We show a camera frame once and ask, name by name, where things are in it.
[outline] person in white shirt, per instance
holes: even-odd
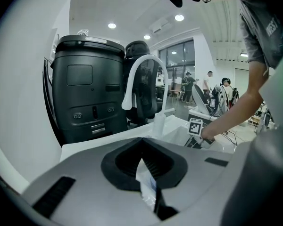
[[[231,86],[231,80],[229,78],[223,78],[221,80],[222,85],[225,87],[225,91],[229,100],[229,108],[231,108],[232,105],[232,99],[233,99],[233,91],[234,88]]]
[[[209,85],[209,78],[213,76],[213,72],[209,71],[207,73],[206,76],[204,76],[203,78],[203,85],[202,85],[202,89],[203,89],[203,93],[204,93],[204,96],[209,96],[210,94],[210,91],[212,90],[210,85]]]

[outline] hand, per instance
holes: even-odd
[[[212,133],[208,130],[207,127],[205,127],[205,128],[202,129],[201,137],[202,137],[202,139],[215,140],[215,139],[214,139],[214,136],[213,136]]]

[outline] white ceiling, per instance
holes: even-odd
[[[175,21],[183,14],[182,22]],[[115,23],[116,29],[108,28]],[[183,0],[175,7],[169,0],[71,0],[70,34],[88,29],[89,35],[120,42],[123,46],[135,40],[146,40],[151,47],[171,36],[200,27],[213,42],[213,58],[227,61],[246,61],[240,56],[244,49],[239,29],[238,0],[213,0],[208,4]],[[153,34],[153,25],[166,26]]]

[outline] white faucet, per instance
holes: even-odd
[[[162,109],[161,109],[161,112],[155,114],[154,125],[153,125],[153,130],[152,130],[153,136],[156,138],[160,138],[162,136],[163,127],[164,127],[165,118],[166,118],[165,110],[166,110],[166,97],[168,95],[169,77],[168,77],[168,71],[166,70],[166,66],[159,58],[157,58],[154,55],[144,55],[138,58],[135,61],[135,63],[132,65],[132,68],[129,73],[126,94],[122,102],[122,108],[127,111],[131,110],[132,108],[132,88],[133,88],[133,82],[134,82],[136,70],[142,62],[144,62],[145,60],[150,60],[150,59],[156,61],[162,67],[164,71],[164,77],[165,77],[165,92],[164,92],[164,99],[162,102]]]

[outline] man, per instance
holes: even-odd
[[[204,93],[204,96],[208,97],[212,88],[210,87],[209,85],[209,78],[213,76],[213,72],[209,71],[207,73],[206,76],[204,76],[203,78],[203,85],[202,85],[202,89],[203,89],[203,93]]]
[[[183,101],[185,100],[185,98],[187,98],[187,104],[190,103],[190,98],[192,95],[192,87],[194,82],[196,82],[194,80],[194,78],[191,77],[190,72],[186,73],[186,83],[183,83],[183,86],[185,87],[184,89],[184,95],[183,95]]]
[[[240,27],[250,64],[248,89],[231,110],[202,130],[203,138],[213,138],[256,112],[263,101],[259,89],[268,79],[268,68],[276,68],[283,56],[283,26],[269,6],[263,0],[240,0],[240,4]]]
[[[232,105],[232,99],[233,99],[233,91],[234,88],[231,86],[231,80],[229,78],[223,78],[221,80],[222,85],[225,87],[225,91],[229,100],[229,108],[231,108]]]

